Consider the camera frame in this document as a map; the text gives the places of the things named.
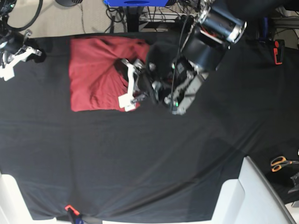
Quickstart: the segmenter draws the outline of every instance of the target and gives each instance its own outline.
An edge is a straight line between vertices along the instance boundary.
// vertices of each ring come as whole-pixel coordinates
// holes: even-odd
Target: orange scissors handle
[[[276,165],[279,165],[279,164],[282,164],[282,163],[286,163],[286,158],[284,156],[279,156],[275,159],[272,160],[271,162],[271,166],[276,166]]]
[[[280,171],[283,167],[281,165],[276,165],[272,167],[272,172],[277,172]]]
[[[283,167],[286,167],[291,164],[298,164],[299,161],[289,161],[284,156],[279,156],[272,160],[271,162],[271,170],[272,172],[280,171]]]

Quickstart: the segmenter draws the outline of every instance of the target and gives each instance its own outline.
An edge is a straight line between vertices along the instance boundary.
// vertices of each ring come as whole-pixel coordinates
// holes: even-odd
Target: wire bundle
[[[114,8],[110,7],[109,5],[106,5],[106,15],[110,19],[111,24],[110,26],[104,31],[107,32],[109,29],[112,29],[115,26],[115,23],[122,23],[123,24],[123,32],[127,32],[127,25],[125,21],[125,13],[121,8]]]

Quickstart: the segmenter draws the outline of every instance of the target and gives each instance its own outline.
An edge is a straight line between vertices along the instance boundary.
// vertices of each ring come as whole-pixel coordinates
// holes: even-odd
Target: orange clip
[[[275,61],[275,64],[282,64],[282,62],[277,62],[277,55],[278,55],[278,49],[274,48],[274,61]]]
[[[75,210],[75,209],[73,208],[73,206],[71,206],[70,204],[67,205],[64,209],[67,210],[67,211],[68,211],[69,209],[71,209],[71,210],[74,212],[74,214],[75,214],[76,216],[79,216],[79,215],[80,215],[80,212],[78,212],[77,210]]]

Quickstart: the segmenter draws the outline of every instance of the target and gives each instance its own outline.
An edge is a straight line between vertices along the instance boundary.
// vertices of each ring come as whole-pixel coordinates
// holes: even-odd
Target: red cloth
[[[118,97],[128,92],[127,81],[116,71],[120,58],[145,62],[149,45],[144,40],[100,36],[71,40],[69,76],[71,109],[119,110]]]

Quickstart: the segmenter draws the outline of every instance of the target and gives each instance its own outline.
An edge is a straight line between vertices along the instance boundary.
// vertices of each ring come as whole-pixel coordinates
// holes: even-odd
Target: black tablecloth
[[[276,66],[269,47],[239,42],[184,116],[151,102],[129,113],[72,112],[70,38],[39,39],[46,61],[19,63],[15,78],[0,80],[0,170],[16,178],[34,219],[63,216],[70,203],[110,221],[209,220],[244,156],[268,177],[272,157],[298,157],[297,50]],[[277,177],[269,180],[284,202],[299,199]]]

